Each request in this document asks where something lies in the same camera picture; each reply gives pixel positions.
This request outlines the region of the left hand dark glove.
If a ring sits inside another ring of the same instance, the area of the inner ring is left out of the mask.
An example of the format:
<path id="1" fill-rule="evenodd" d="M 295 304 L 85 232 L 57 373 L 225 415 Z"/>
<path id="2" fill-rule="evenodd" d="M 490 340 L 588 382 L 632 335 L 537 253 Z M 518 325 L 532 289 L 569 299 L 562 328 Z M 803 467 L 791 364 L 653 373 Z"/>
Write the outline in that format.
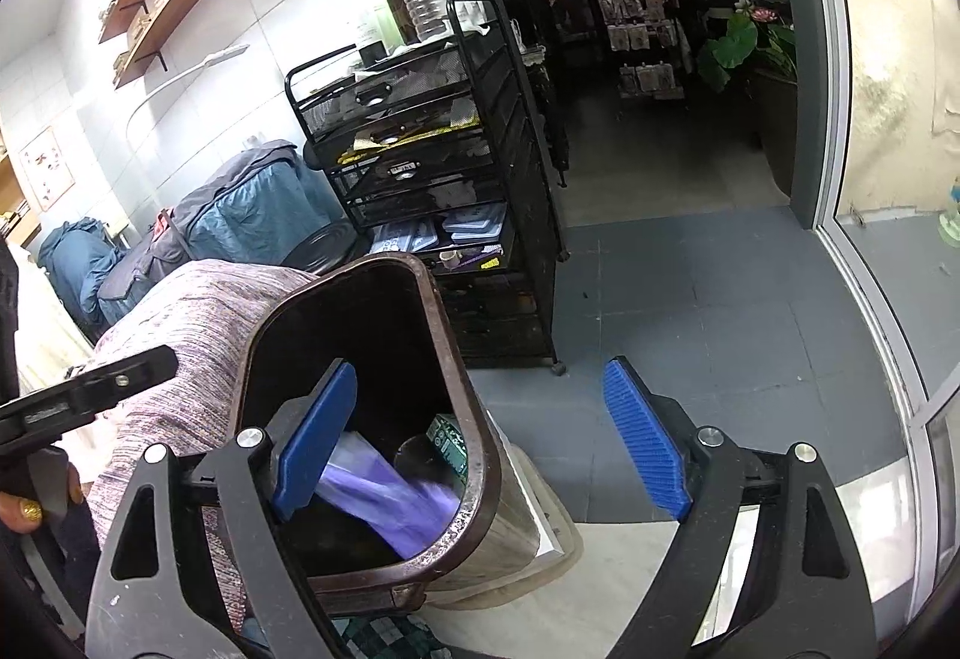
<path id="1" fill-rule="evenodd" d="M 67 466 L 67 493 L 73 505 L 85 501 L 82 480 L 73 464 Z M 43 524 L 43 508 L 36 500 L 26 496 L 0 493 L 0 521 L 15 534 L 31 534 Z"/>

